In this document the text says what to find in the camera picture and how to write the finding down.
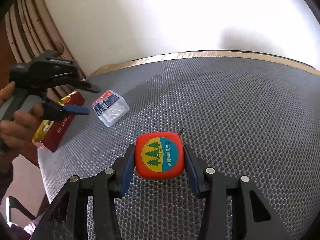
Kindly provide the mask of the person's left hand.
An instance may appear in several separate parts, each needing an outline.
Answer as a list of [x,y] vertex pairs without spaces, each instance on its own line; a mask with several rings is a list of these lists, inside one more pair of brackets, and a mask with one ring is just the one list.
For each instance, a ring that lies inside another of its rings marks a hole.
[[24,148],[37,131],[42,115],[41,104],[36,104],[29,112],[17,110],[12,121],[1,121],[1,139],[9,150],[20,152]]

